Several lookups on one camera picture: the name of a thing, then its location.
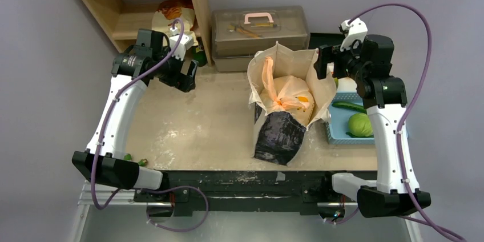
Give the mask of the translucent banana print plastic bag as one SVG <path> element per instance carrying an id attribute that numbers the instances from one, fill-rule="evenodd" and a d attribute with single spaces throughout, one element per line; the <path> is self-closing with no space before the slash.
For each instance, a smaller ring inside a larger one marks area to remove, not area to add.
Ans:
<path id="1" fill-rule="evenodd" d="M 307 83 L 295 76 L 273 77 L 274 60 L 266 57 L 262 71 L 263 90 L 260 99 L 267 113 L 286 111 L 307 126 L 315 106 Z"/>

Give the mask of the beige canvas tote bag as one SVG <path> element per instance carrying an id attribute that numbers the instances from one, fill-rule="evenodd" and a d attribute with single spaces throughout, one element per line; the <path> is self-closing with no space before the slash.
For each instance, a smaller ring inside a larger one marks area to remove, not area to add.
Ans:
<path id="1" fill-rule="evenodd" d="M 250 61 L 254 158 L 287 165 L 301 149 L 310 126 L 329 120 L 337 87 L 327 67 L 322 68 L 325 78 L 318 78 L 314 67 L 318 56 L 316 49 L 293 51 L 277 43 Z"/>

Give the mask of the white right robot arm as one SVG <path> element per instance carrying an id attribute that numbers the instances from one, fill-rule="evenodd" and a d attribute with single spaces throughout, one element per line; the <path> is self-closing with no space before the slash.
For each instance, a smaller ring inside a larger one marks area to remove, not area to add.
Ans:
<path id="1" fill-rule="evenodd" d="M 405 130 L 409 104 L 402 79 L 390 74 L 394 43 L 382 35 L 356 39 L 348 48 L 323 45 L 314 64 L 319 80 L 327 78 L 328 63 L 337 78 L 357 85 L 373 129 L 377 151 L 377 180 L 371 183 L 352 174 L 337 173 L 322 182 L 327 200 L 346 195 L 356 200 L 365 218 L 407 216 L 431 205 L 430 193 L 420 189 L 412 167 Z"/>

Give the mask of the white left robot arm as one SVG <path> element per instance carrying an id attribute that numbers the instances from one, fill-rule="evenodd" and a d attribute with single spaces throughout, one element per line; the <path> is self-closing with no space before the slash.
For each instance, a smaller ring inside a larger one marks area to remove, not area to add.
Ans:
<path id="1" fill-rule="evenodd" d="M 191 36 L 174 33 L 168 37 L 140 29 L 136 43 L 117 55 L 111 69 L 111 86 L 102 117 L 85 151 L 76 151 L 72 163 L 93 184 L 120 189 L 143 188 L 155 201 L 170 195 L 163 174 L 126 160 L 126 142 L 132 120 L 150 80 L 182 92 L 195 88 L 198 64 L 190 63 L 187 74 L 181 69 L 184 57 L 194 44 Z"/>

